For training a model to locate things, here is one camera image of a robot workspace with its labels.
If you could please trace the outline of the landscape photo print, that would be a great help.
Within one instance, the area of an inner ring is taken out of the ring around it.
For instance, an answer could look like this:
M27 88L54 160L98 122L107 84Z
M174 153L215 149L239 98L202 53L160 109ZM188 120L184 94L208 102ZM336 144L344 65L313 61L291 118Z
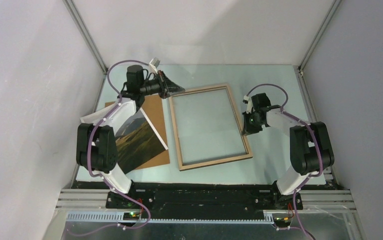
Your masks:
M96 126L89 115L77 130L76 161L94 172L120 168L134 170L170 163L164 114L161 109L140 109L132 116L113 114Z

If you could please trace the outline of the wooden picture frame with glass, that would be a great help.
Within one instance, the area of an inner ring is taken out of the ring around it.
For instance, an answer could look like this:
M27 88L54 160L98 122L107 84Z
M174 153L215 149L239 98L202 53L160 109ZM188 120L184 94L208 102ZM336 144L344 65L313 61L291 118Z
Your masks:
M180 171L253 157L229 84L191 88L168 102Z

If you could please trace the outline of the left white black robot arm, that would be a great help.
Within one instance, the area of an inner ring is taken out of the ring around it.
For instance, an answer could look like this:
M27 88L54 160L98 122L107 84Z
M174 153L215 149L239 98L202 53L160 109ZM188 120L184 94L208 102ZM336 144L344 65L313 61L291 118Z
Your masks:
M146 96L167 99L185 92L157 66L140 61L128 66L126 82L115 90L115 103L83 117L77 128L77 164L87 169L91 177L102 179L111 191L120 193L118 202L128 209L137 204L138 195L130 190L133 182L118 165L115 127L133 117L142 108Z

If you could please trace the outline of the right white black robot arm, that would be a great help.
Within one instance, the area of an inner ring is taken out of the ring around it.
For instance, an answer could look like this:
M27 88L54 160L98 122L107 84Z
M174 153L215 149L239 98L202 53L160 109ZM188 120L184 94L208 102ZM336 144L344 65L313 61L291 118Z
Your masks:
M307 122L286 112L280 105L272 105L265 93L252 97L245 95L243 103L246 104L242 113L243 136L259 133L264 128L275 128L289 137L291 166L274 182L277 191L270 195L272 206L283 209L290 203L290 195L334 164L327 126L320 121Z

